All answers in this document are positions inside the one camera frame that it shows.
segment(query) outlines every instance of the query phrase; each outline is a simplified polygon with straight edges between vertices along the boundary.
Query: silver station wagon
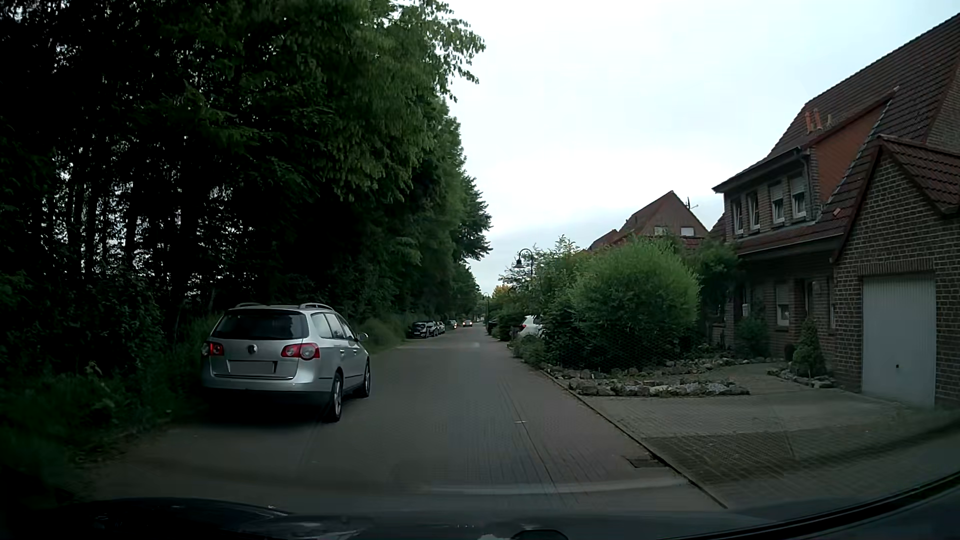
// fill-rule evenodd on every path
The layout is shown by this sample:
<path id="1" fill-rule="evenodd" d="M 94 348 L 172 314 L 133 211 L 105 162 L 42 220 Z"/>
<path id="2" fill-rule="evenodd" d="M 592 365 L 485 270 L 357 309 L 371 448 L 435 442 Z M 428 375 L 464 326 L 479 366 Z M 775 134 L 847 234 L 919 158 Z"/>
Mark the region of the silver station wagon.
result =
<path id="1" fill-rule="evenodd" d="M 347 392 L 370 396 L 370 355 L 339 313 L 325 304 L 230 309 L 201 349 L 202 385 L 218 396 L 306 401 L 337 422 Z"/>

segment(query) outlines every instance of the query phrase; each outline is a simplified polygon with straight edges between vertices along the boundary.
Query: sidewalk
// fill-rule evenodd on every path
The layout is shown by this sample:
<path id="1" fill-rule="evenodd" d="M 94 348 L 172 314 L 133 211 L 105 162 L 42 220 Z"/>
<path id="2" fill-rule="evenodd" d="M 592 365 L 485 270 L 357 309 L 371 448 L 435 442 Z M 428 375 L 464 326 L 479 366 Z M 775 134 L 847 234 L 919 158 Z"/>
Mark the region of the sidewalk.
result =
<path id="1" fill-rule="evenodd" d="M 766 367 L 717 370 L 749 396 L 582 399 L 731 508 L 867 501 L 960 470 L 958 412 L 815 390 Z"/>

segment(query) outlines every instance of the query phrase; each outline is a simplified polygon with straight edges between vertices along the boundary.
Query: house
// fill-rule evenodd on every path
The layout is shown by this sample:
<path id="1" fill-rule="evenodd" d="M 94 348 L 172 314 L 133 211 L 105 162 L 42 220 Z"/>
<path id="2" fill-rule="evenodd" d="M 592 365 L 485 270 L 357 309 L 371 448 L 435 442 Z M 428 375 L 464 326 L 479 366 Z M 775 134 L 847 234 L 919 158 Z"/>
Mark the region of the house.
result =
<path id="1" fill-rule="evenodd" d="M 672 190 L 637 210 L 620 230 L 611 230 L 590 244 L 590 251 L 626 242 L 631 234 L 658 236 L 675 234 L 688 248 L 696 248 L 707 236 L 707 228 L 693 215 L 689 206 Z"/>
<path id="2" fill-rule="evenodd" d="M 916 405 L 960 397 L 960 15 L 807 102 L 762 160 L 714 188 L 771 349 L 817 322 L 851 390 Z"/>

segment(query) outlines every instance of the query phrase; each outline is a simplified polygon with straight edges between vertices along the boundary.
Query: rear windshield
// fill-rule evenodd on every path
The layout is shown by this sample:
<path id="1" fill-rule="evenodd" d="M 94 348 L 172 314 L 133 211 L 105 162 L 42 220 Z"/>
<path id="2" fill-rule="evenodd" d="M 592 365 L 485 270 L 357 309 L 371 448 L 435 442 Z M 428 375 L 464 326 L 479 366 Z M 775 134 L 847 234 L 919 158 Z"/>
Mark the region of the rear windshield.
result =
<path id="1" fill-rule="evenodd" d="M 285 309 L 237 309 L 213 331 L 223 339 L 303 339 L 309 335 L 306 316 Z"/>

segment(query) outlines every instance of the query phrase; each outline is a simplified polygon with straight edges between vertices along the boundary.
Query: curb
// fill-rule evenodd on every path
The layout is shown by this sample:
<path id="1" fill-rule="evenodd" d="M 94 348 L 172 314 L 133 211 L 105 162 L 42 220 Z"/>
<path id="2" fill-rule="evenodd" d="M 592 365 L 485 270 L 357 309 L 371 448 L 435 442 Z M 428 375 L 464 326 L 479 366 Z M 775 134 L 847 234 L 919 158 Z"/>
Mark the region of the curb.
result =
<path id="1" fill-rule="evenodd" d="M 684 477 L 684 478 L 686 479 L 686 481 L 690 482 L 690 485 L 692 485 L 693 487 L 696 487 L 697 489 L 699 489 L 701 492 L 704 493 L 704 495 L 710 497 L 715 503 L 720 504 L 720 506 L 722 506 L 724 509 L 728 509 L 728 508 L 731 507 L 728 503 L 725 503 L 724 501 L 722 501 L 718 496 L 710 493 L 710 492 L 709 492 L 703 485 L 701 485 L 699 482 L 695 481 L 695 480 L 690 476 L 690 474 L 689 474 L 688 471 L 684 471 L 684 470 L 682 470 L 681 468 L 678 468 L 677 466 L 673 465 L 672 463 L 670 463 L 669 461 L 667 461 L 666 459 L 664 459 L 663 456 L 662 456 L 660 453 L 658 453 L 656 450 L 654 450 L 654 449 L 652 449 L 650 446 L 648 446 L 645 442 L 643 442 L 642 439 L 640 439 L 640 438 L 638 438 L 637 436 L 635 436 L 635 435 L 633 435 L 632 433 L 630 433 L 627 429 L 625 429 L 623 426 L 621 426 L 618 422 L 616 422 L 615 420 L 613 420 L 613 418 L 610 418 L 609 416 L 607 416 L 606 414 L 604 414 L 603 412 L 601 412 L 599 409 L 597 409 L 595 406 L 591 405 L 587 400 L 584 399 L 583 396 L 581 396 L 580 394 L 571 392 L 569 388 L 564 387 L 564 386 L 563 386 L 562 384 L 560 384 L 556 379 L 554 379 L 553 377 L 550 377 L 548 374 L 544 373 L 543 370 L 538 369 L 538 370 L 537 370 L 537 373 L 540 373 L 540 374 L 543 375 L 544 377 L 550 379 L 551 381 L 553 381 L 554 384 L 556 384 L 557 386 L 559 386 L 564 392 L 566 392 L 567 394 L 573 396 L 573 397 L 576 398 L 580 403 L 582 403 L 582 404 L 586 405 L 587 407 L 589 407 L 589 409 L 592 410 L 593 412 L 597 413 L 597 414 L 600 416 L 600 418 L 603 418 L 604 420 L 606 420 L 607 422 L 609 422 L 612 426 L 614 426 L 615 428 L 617 428 L 621 433 L 623 433 L 624 435 L 627 435 L 628 438 L 630 438 L 632 441 L 634 441 L 634 442 L 636 442 L 638 445 L 640 445 L 640 447 L 643 448 L 643 450 L 647 451 L 647 453 L 649 453 L 650 456 L 653 457 L 656 461 L 659 461 L 660 463 L 663 464 L 664 467 L 666 467 L 666 468 L 672 470 L 673 472 L 677 473 L 678 475 Z"/>

